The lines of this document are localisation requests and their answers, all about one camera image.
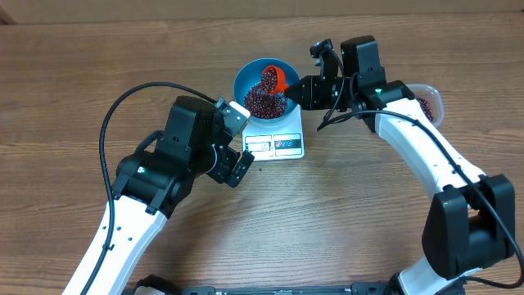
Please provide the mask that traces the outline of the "red beans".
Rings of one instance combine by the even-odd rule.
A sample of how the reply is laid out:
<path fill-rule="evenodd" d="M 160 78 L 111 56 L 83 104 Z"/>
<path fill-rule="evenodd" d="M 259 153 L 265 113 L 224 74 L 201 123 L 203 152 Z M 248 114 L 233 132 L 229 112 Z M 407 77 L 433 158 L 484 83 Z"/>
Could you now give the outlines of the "red beans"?
<path fill-rule="evenodd" d="M 255 118 L 270 120 L 284 115 L 288 100 L 283 93 L 272 95 L 264 93 L 259 82 L 247 92 L 244 97 L 244 106 Z"/>

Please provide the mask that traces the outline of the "red measuring scoop blue handle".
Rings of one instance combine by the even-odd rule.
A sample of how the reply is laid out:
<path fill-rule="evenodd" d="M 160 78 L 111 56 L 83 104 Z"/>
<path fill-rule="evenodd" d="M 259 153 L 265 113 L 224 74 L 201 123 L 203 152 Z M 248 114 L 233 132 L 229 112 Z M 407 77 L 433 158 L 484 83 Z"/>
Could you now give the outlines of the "red measuring scoop blue handle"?
<path fill-rule="evenodd" d="M 283 93 L 288 88 L 285 73 L 275 65 L 266 66 L 261 75 L 260 87 L 268 95 Z"/>

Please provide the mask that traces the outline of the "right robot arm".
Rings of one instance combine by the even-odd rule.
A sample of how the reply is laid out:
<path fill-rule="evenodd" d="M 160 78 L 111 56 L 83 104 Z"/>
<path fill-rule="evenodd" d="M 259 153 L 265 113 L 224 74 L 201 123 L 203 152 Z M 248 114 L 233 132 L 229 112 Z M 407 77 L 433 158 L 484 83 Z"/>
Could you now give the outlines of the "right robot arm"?
<path fill-rule="evenodd" d="M 354 283 L 354 294 L 461 294 L 477 272 L 522 259 L 515 235 L 515 190 L 503 175 L 486 175 L 463 158 L 427 118 L 413 90 L 388 81 L 374 37 L 313 45 L 320 72 L 286 89 L 305 110 L 322 110 L 323 126 L 358 118 L 389 143 L 431 200 L 422 258 L 386 282 Z"/>

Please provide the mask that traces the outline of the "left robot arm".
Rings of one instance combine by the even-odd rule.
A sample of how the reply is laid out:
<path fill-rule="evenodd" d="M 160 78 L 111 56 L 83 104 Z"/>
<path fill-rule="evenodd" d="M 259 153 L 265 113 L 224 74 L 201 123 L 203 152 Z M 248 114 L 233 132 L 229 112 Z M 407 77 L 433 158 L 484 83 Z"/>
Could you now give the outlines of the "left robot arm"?
<path fill-rule="evenodd" d="M 194 180 L 208 175 L 232 188 L 254 160 L 229 144 L 250 120 L 237 102 L 179 96 L 163 130 L 122 159 L 101 224 L 66 294 L 120 294 L 140 257 L 163 229 Z"/>

